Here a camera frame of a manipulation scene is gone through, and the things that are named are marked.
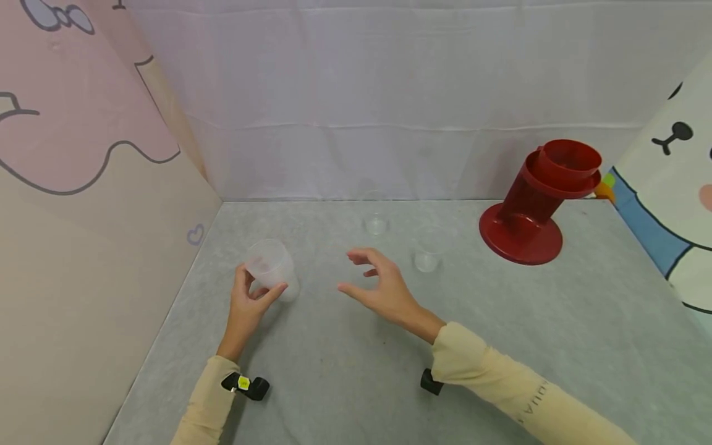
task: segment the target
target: red toy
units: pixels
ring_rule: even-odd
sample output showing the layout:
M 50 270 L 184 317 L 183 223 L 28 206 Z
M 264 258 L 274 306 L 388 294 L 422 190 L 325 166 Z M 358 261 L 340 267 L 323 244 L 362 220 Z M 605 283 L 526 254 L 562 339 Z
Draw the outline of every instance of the red toy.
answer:
M 504 202 L 480 218 L 480 234 L 499 256 L 534 266 L 556 258 L 563 246 L 551 219 L 564 199 L 587 196 L 601 182 L 601 155 L 578 141 L 549 141 L 527 156 Z

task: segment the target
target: gray table surface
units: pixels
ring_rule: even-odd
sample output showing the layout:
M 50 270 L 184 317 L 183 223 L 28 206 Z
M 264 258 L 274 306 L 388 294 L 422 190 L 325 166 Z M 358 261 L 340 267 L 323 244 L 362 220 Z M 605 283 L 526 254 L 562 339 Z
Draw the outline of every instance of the gray table surface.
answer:
M 471 328 L 625 429 L 642 444 L 709 444 L 712 349 L 607 201 L 566 202 L 553 262 L 520 266 L 477 229 L 487 201 L 395 201 L 390 228 L 362 229 L 367 202 L 222 206 L 110 430 L 106 444 L 168 444 L 226 322 L 234 267 L 263 238 L 292 253 L 302 291 L 266 315 L 241 365 L 271 384 L 237 397 L 223 444 L 531 444 L 533 437 L 461 387 L 419 388 L 429 346 L 335 290 L 363 286 L 345 256 L 375 246 L 416 299 Z M 412 265 L 413 230 L 452 226 L 439 270 Z

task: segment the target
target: cartoon bear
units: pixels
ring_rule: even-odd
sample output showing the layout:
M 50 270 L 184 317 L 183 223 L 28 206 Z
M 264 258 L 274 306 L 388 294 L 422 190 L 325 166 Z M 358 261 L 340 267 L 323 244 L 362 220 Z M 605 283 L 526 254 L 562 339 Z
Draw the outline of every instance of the cartoon bear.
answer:
M 653 262 L 700 315 L 712 314 L 711 94 L 712 53 L 604 180 Z
M 71 195 L 99 180 L 114 149 L 174 159 L 180 148 L 152 100 L 157 63 L 128 12 L 105 1 L 54 3 L 4 8 L 12 38 L 0 42 L 0 168 Z

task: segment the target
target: red base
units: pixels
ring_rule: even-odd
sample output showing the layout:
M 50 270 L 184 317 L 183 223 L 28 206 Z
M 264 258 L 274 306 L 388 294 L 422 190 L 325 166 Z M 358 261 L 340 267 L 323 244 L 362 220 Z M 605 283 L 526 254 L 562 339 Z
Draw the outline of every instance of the red base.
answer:
M 564 238 L 552 219 L 538 226 L 525 215 L 514 215 L 504 224 L 497 219 L 501 207 L 502 203 L 493 205 L 480 218 L 480 235 L 489 248 L 509 261 L 529 266 L 556 258 Z

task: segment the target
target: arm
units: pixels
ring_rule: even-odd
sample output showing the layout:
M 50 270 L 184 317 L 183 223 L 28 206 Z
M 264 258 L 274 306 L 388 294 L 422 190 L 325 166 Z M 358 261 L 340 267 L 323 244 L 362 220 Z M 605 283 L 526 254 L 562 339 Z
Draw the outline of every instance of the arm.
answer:
M 354 264 L 371 264 L 374 290 L 340 283 L 343 293 L 433 345 L 433 378 L 460 384 L 494 404 L 545 444 L 634 445 L 622 429 L 534 371 L 502 355 L 457 323 L 445 324 L 411 295 L 398 267 L 372 248 L 348 253 Z
M 221 383 L 233 372 L 239 372 L 236 363 L 247 341 L 269 306 L 287 288 L 282 283 L 271 290 L 261 288 L 250 293 L 254 280 L 244 265 L 235 270 L 225 335 L 195 385 L 171 445 L 218 444 L 235 397 L 235 393 L 224 389 Z

